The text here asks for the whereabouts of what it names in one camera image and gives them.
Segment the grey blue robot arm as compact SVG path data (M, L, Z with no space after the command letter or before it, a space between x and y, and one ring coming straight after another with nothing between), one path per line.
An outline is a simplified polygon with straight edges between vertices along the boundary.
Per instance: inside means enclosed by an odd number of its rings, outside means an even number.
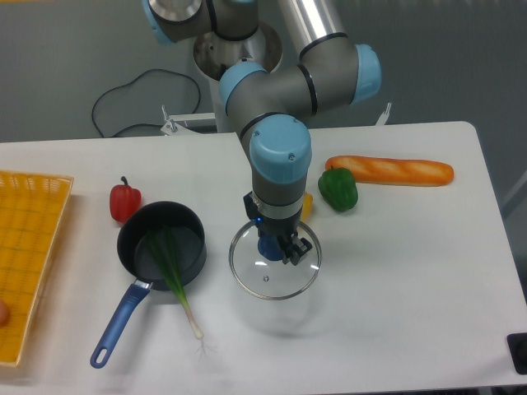
M208 76L252 170L247 216L271 260L298 264L312 244L297 233L312 157L305 119L363 101L381 86L380 61L347 36L330 1L281 1L299 62L277 70L264 62L267 39L256 1L145 1L160 41L210 38Z

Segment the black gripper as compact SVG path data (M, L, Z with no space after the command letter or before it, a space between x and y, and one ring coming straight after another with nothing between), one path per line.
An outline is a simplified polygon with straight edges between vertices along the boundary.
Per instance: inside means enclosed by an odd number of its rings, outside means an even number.
M263 234L277 239L284 264L298 264L300 256L312 250L308 239L297 237L297 227L301 222L301 198L286 206L274 206L249 192L243 201L248 218Z

